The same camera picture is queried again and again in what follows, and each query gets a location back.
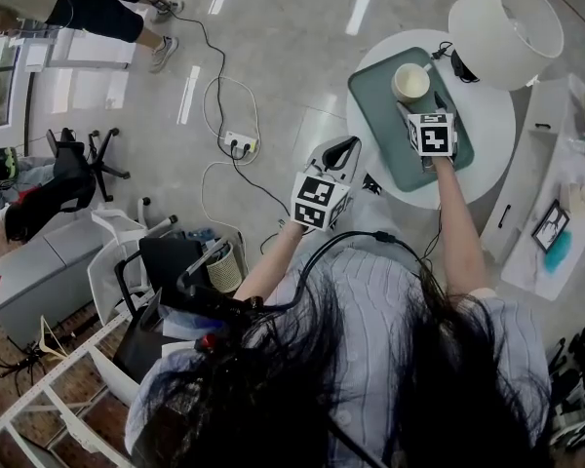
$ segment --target white cup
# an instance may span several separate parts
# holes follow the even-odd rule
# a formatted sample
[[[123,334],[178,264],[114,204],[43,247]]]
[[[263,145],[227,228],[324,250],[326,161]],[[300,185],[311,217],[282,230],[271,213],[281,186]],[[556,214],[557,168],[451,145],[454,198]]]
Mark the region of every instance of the white cup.
[[[392,78],[392,92],[405,104],[422,98],[431,86],[429,74],[418,64],[403,64]]]

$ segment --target sneaker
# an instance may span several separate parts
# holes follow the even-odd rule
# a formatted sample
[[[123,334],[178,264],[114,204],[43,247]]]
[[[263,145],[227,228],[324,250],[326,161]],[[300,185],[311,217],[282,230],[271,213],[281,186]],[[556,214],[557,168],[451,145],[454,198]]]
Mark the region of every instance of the sneaker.
[[[166,10],[161,11],[157,10],[156,14],[152,18],[152,22],[154,24],[162,24],[163,22],[167,22],[171,19],[174,15],[178,15],[184,10],[184,2],[179,0],[178,2],[169,2],[170,7]]]
[[[364,177],[364,182],[362,183],[362,188],[367,189],[372,194],[376,194],[377,196],[381,196],[381,191],[382,191],[381,187],[379,186],[379,184],[377,182],[374,181],[374,179],[369,174],[367,174]]]
[[[167,64],[172,54],[177,50],[179,42],[177,38],[171,36],[163,37],[164,43],[154,52],[152,52],[152,61],[149,65],[150,73],[159,73]]]

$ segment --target wooden floor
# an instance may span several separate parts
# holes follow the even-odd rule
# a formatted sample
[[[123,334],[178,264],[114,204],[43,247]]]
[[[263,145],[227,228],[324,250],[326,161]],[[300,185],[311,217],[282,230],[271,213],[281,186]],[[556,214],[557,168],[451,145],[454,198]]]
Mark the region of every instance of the wooden floor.
[[[18,244],[7,244],[3,239],[2,226],[0,224],[0,256],[17,247]],[[95,307],[93,304],[90,304],[65,321],[63,324],[64,330],[71,332],[93,314],[95,314]],[[78,338],[75,345],[67,348],[67,352],[73,351],[78,344],[86,341],[99,328],[100,324],[95,324],[93,328]],[[99,350],[111,358],[122,335],[122,328],[120,328],[101,343],[98,347]],[[1,329],[0,358],[8,363],[15,363],[24,358],[19,350],[9,342]],[[57,364],[56,361],[51,361],[49,357],[44,358],[43,363],[46,371],[49,371]],[[43,374],[41,367],[37,366],[32,374],[32,378],[39,380],[43,377]],[[24,393],[30,388],[30,378],[31,376],[25,371],[19,374],[19,389],[21,393]],[[66,372],[57,381],[54,389],[62,399],[66,399],[66,402],[80,403],[86,402],[93,397],[101,386],[102,381],[93,362],[89,358],[86,358],[81,360],[72,370]],[[0,415],[17,399],[18,394],[14,377],[0,378]],[[127,413],[128,410],[123,404],[111,395],[107,395],[84,419],[109,444],[126,455],[123,447],[123,433]],[[59,431],[61,426],[62,421],[55,412],[23,413],[17,421],[18,431],[40,446],[47,444]],[[56,452],[69,467],[96,468],[114,466],[100,454],[90,454],[83,450],[68,435],[57,445]],[[8,433],[2,433],[0,435],[0,461],[5,468],[32,467],[32,464],[15,445],[15,442]]]

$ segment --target white shelf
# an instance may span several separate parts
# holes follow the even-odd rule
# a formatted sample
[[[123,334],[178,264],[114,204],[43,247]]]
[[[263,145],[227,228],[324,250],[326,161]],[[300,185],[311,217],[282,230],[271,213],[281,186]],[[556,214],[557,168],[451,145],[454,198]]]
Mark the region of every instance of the white shelf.
[[[584,95],[585,85],[573,75],[533,88],[514,162],[482,235],[484,248],[497,261],[507,257],[502,281],[549,300],[559,296],[585,250],[585,214],[570,216],[566,229],[572,235],[570,250],[552,274],[546,271],[545,253],[531,235],[559,199],[562,183],[585,185],[585,156],[569,143],[581,135],[577,124],[584,116]],[[536,128],[535,123],[551,128]],[[512,208],[498,227],[507,204]]]

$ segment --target picture frame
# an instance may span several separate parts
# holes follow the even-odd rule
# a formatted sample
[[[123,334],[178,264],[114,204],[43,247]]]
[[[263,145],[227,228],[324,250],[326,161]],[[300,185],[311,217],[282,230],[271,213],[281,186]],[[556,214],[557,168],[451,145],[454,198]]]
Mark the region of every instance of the picture frame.
[[[532,237],[537,246],[547,253],[568,224],[569,215],[561,207],[559,200],[556,199],[533,231]]]

